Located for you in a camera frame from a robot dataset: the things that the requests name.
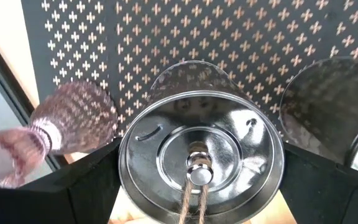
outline metal lantern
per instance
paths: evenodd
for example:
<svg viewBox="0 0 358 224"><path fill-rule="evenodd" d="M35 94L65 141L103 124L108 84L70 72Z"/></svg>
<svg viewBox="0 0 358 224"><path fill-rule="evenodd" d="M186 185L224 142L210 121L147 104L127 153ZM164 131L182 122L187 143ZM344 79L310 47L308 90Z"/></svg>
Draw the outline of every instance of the metal lantern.
<svg viewBox="0 0 358 224"><path fill-rule="evenodd" d="M358 170L358 60L339 57L306 68L280 107L292 143Z"/></svg>
<svg viewBox="0 0 358 224"><path fill-rule="evenodd" d="M202 185L206 223L248 220L271 201L283 174L280 135L224 71L198 61L174 65L148 102L119 153L122 186L143 212L178 223L186 180L195 185L187 223L198 221Z"/></svg>

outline metal cylinder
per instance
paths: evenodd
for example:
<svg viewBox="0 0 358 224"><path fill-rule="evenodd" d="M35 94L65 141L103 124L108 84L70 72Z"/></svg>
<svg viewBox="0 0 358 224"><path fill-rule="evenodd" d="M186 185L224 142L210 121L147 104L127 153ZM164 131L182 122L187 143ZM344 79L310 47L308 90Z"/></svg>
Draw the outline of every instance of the metal cylinder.
<svg viewBox="0 0 358 224"><path fill-rule="evenodd" d="M322 60L287 86L280 118L291 142L358 170L358 60Z"/></svg>
<svg viewBox="0 0 358 224"><path fill-rule="evenodd" d="M280 135L224 71L206 62L180 63L149 93L119 155L122 186L141 210L178 223L186 178L196 183L194 216L201 185L208 184L206 223L247 220L271 201L283 174Z"/></svg>

